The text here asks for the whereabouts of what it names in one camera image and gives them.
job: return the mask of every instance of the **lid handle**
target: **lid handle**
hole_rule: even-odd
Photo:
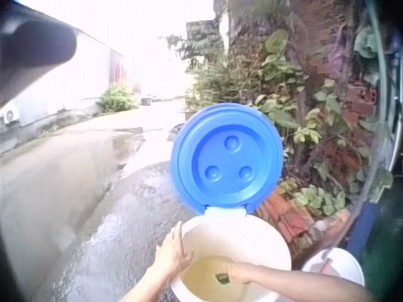
[[[217,206],[207,206],[206,212],[204,213],[205,216],[209,218],[219,218],[222,219],[226,218],[243,218],[246,216],[246,209],[245,207],[240,208],[219,208]]]

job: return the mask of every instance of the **sky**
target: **sky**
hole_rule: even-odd
[[[141,67],[142,94],[171,98],[191,79],[184,62],[159,36],[186,37],[186,22],[215,17],[213,0],[19,0],[64,21]]]
[[[186,22],[214,18],[213,0],[19,0],[65,21],[125,56],[139,44],[172,33]]]

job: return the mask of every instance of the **water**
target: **water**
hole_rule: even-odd
[[[208,302],[243,301],[247,285],[242,283],[220,284],[216,274],[227,272],[230,258],[208,256],[194,262],[183,278],[183,283],[197,297]]]

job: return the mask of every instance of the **air conditioner unit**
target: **air conditioner unit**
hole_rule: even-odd
[[[16,106],[5,106],[2,110],[2,116],[4,118],[4,124],[8,125],[12,121],[20,120],[20,111]]]

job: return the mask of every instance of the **wet pavement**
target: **wet pavement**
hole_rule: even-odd
[[[142,277],[171,227],[193,213],[178,201],[169,162],[116,183],[58,261],[36,301],[118,301]],[[170,290],[160,301],[176,301]]]
[[[102,117],[0,158],[1,233],[25,297],[116,301],[152,263],[156,242],[193,216],[178,202],[168,172],[168,129],[184,114],[166,103],[147,108],[142,120],[161,108],[162,130],[151,131],[150,122],[142,135],[119,131],[134,125],[124,113],[129,126]]]

